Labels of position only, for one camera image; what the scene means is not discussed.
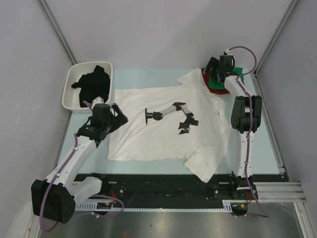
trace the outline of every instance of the white wall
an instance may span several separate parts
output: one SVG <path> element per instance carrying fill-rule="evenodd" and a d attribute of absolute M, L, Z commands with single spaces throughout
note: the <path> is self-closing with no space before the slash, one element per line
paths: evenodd
<path fill-rule="evenodd" d="M 317 220 L 317 1 L 302 0 L 259 73 L 293 181 Z"/>
<path fill-rule="evenodd" d="M 0 7 L 0 237 L 56 159 L 71 64 L 35 0 Z"/>
<path fill-rule="evenodd" d="M 260 58 L 291 0 L 47 0 L 77 61 L 193 68 L 236 45 Z M 253 58 L 235 50 L 240 66 Z"/>

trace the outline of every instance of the red cloth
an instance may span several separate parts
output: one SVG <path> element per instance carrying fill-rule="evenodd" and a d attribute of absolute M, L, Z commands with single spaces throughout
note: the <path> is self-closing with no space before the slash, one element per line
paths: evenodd
<path fill-rule="evenodd" d="M 206 84 L 206 86 L 208 87 L 209 91 L 211 91 L 212 93 L 216 93 L 216 94 L 228 94 L 229 91 L 227 90 L 219 90 L 219 89 L 213 89 L 213 88 L 209 88 L 209 72 L 206 72 L 206 74 L 204 75 L 205 68 L 202 68 L 202 76 L 204 79 L 204 82 Z"/>

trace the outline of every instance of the white bin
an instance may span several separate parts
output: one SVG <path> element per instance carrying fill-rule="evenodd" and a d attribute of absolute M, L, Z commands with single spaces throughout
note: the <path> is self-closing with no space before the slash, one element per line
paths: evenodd
<path fill-rule="evenodd" d="M 72 88 L 71 85 L 79 81 L 83 74 L 92 73 L 95 67 L 99 65 L 105 69 L 105 72 L 109 74 L 110 77 L 110 90 L 109 98 L 105 102 L 110 104 L 111 101 L 111 91 L 112 91 L 112 64 L 109 62 L 85 62 L 73 65 L 68 72 L 67 79 L 65 82 L 64 93 L 62 98 L 62 105 L 66 109 L 70 109 L 75 113 L 89 113 L 91 112 L 89 108 L 81 108 L 79 105 L 79 93 L 81 88 Z"/>

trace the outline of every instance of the shiny floor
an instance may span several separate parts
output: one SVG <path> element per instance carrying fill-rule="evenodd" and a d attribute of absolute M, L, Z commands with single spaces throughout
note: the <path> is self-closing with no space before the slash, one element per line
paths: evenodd
<path fill-rule="evenodd" d="M 229 213 L 125 212 L 115 218 L 80 216 L 40 238 L 303 238 L 292 203 L 267 203 L 269 219 Z M 259 212 L 251 204 L 249 213 Z"/>

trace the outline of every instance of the green cloth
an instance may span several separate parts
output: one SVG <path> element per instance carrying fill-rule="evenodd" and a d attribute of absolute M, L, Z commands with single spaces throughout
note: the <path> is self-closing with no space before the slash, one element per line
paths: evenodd
<path fill-rule="evenodd" d="M 237 72 L 240 75 L 240 74 L 242 74 L 242 69 L 243 68 L 234 68 L 233 72 Z M 209 88 L 212 88 L 212 89 L 226 90 L 225 87 L 223 87 L 220 83 L 218 83 L 217 79 L 215 79 L 215 78 L 209 77 L 208 86 L 209 86 Z"/>

